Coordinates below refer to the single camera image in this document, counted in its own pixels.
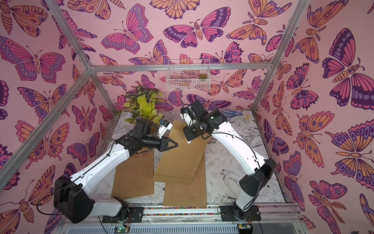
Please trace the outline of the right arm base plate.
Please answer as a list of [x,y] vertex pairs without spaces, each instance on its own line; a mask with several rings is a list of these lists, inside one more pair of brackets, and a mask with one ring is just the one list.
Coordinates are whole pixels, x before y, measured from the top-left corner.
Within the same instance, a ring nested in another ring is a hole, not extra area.
[[236,206],[219,206],[219,213],[222,221],[261,221],[258,206],[253,205],[247,211],[242,211]]

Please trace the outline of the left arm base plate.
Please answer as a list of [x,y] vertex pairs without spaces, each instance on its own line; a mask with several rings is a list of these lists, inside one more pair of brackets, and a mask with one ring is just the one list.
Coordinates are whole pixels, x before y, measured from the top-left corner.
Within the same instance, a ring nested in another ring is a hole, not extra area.
[[141,223],[144,207],[127,207],[121,209],[116,216],[104,216],[102,223]]

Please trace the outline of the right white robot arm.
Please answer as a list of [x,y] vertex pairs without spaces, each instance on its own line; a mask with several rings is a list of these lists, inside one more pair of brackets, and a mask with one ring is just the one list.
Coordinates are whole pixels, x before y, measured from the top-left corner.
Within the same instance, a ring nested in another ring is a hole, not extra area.
[[229,120],[218,109],[209,112],[200,101],[185,104],[180,116],[187,124],[183,132],[187,141],[208,135],[223,144],[236,158],[245,172],[239,181],[241,188],[233,204],[233,213],[238,220],[246,220],[261,189],[271,179],[276,163],[257,153],[232,127]]

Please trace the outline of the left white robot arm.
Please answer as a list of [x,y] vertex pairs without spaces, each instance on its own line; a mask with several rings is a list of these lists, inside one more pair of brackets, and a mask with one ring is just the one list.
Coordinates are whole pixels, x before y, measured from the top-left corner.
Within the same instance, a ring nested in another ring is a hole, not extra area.
[[90,197],[91,191],[109,172],[143,148],[163,152],[176,147],[177,142],[164,136],[137,139],[123,135],[89,166],[55,181],[54,207],[74,224],[91,216],[109,216],[117,221],[128,221],[130,211],[127,202],[117,197],[95,199]]

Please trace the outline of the brown kraft file bag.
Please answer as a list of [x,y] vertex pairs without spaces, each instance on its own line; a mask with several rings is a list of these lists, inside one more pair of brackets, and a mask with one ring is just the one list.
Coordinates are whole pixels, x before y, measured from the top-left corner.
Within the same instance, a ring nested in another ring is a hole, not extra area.
[[153,181],[164,183],[192,184],[208,139],[198,137],[188,143],[183,128],[187,125],[174,120],[168,138],[178,143],[178,147],[164,151]]

